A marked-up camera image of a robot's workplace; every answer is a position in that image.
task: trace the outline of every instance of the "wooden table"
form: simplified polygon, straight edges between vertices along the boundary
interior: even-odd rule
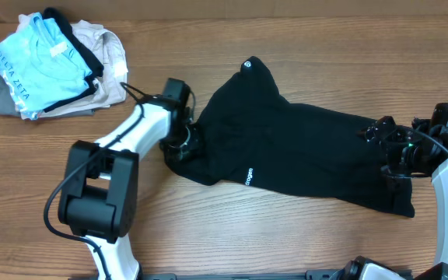
[[[124,44],[133,86],[160,93],[168,77],[183,79],[196,93],[197,114],[251,55],[271,69],[291,102],[393,115],[406,125],[448,102],[448,16],[103,24]],[[15,28],[0,24],[0,41]],[[95,271],[85,245],[46,230],[42,210],[70,145],[109,133],[132,107],[128,100],[94,117],[45,121],[0,117],[0,279]],[[432,266],[436,201],[429,179],[414,181],[416,217],[406,219],[335,199],[201,186],[171,173],[157,148],[139,176],[130,235],[148,273],[299,272],[339,268],[360,254],[415,272]],[[58,224],[56,204],[51,215]]]

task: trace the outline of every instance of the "black garment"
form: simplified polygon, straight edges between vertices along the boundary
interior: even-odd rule
[[[290,104],[267,67],[252,57],[214,93],[192,126],[205,143],[198,156],[177,162],[165,152],[166,164],[201,184],[231,180],[413,217],[410,181],[390,191],[380,172],[384,153],[356,135],[374,122]]]
[[[44,112],[49,112],[58,107],[64,106],[76,100],[79,100],[85,96],[90,96],[96,92],[96,88],[93,85],[93,80],[96,77],[103,77],[103,64],[96,58],[96,56],[92,53],[90,49],[84,46],[77,37],[72,33],[72,26],[68,22],[67,18],[65,18],[57,9],[55,8],[46,8],[43,13],[43,19],[54,19],[58,27],[60,27],[61,32],[67,37],[67,39],[72,43],[74,48],[78,51],[81,57],[86,62],[87,66],[93,72],[91,75],[85,77],[85,81],[87,82],[89,88],[85,90],[83,93],[76,97],[72,97],[66,100],[58,101],[57,103],[47,107],[44,109]]]

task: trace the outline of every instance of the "blue t-shirt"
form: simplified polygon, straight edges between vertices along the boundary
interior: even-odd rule
[[[54,19],[32,15],[25,29],[0,43],[0,75],[20,112],[37,119],[44,108],[89,88],[91,69]]]

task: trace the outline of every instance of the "stack of clothes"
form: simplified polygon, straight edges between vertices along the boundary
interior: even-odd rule
[[[54,8],[20,15],[0,43],[0,115],[93,115],[125,100],[127,73],[121,41],[102,25],[71,25]]]

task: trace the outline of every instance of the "clothing tag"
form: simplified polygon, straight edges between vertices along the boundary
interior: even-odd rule
[[[128,66],[123,61],[119,61],[114,64],[114,77],[122,76],[128,71]]]
[[[55,56],[62,54],[66,50],[67,42],[63,41],[50,49],[51,57],[54,58]]]

